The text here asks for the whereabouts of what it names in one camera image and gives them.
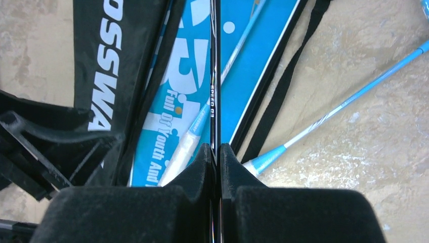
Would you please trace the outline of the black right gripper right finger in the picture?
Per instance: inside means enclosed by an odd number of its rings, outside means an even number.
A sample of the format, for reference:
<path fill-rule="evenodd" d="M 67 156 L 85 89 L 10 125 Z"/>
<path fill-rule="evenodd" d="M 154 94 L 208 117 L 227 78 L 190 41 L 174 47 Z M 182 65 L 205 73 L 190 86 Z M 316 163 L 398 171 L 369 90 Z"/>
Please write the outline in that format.
<path fill-rule="evenodd" d="M 385 242 L 368 200 L 348 189 L 268 187 L 220 148 L 223 242 Z"/>

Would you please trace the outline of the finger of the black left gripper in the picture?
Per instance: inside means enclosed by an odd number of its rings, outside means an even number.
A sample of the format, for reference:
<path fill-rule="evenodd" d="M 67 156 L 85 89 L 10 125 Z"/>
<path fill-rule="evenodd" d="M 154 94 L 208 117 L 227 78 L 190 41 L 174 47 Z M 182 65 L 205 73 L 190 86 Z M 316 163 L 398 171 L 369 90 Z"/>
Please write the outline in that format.
<path fill-rule="evenodd" d="M 76 132 L 95 117 L 90 109 L 36 102 L 1 91 L 1 118 L 13 122 L 15 115 L 31 125 L 56 133 Z"/>
<path fill-rule="evenodd" d="M 122 141 L 122 133 L 53 130 L 8 111 L 1 115 L 1 189 L 7 180 L 42 200 L 66 187 L 90 185 Z"/>

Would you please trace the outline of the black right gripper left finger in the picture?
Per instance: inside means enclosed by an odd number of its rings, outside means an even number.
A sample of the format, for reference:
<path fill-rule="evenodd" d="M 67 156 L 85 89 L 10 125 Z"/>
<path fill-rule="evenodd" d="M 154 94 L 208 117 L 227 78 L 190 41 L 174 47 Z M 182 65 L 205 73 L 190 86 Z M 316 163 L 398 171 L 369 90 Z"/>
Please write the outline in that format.
<path fill-rule="evenodd" d="M 211 242 L 210 147 L 164 187 L 68 187 L 31 242 Z"/>

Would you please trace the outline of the black racket handle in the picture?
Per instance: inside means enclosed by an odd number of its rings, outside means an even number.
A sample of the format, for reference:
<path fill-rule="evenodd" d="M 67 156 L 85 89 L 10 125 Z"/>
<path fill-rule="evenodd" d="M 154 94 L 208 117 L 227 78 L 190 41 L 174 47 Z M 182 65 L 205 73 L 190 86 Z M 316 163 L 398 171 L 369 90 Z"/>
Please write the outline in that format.
<path fill-rule="evenodd" d="M 222 200 L 220 185 L 221 146 L 221 2 L 210 1 L 210 155 L 213 172 L 212 235 L 214 242 L 223 242 Z"/>

